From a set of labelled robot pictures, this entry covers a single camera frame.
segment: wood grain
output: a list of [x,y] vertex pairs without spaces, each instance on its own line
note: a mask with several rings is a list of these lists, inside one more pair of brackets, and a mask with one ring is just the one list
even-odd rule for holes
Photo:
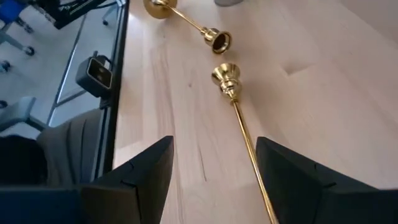
[[241,68],[253,138],[398,187],[398,49],[386,27],[367,22],[382,12],[357,15],[353,0],[350,9],[337,0],[180,1],[199,23],[232,33],[220,56],[177,16],[160,21],[141,1],[130,5],[114,166],[175,136],[162,223],[268,223],[233,108],[210,79],[223,62]]

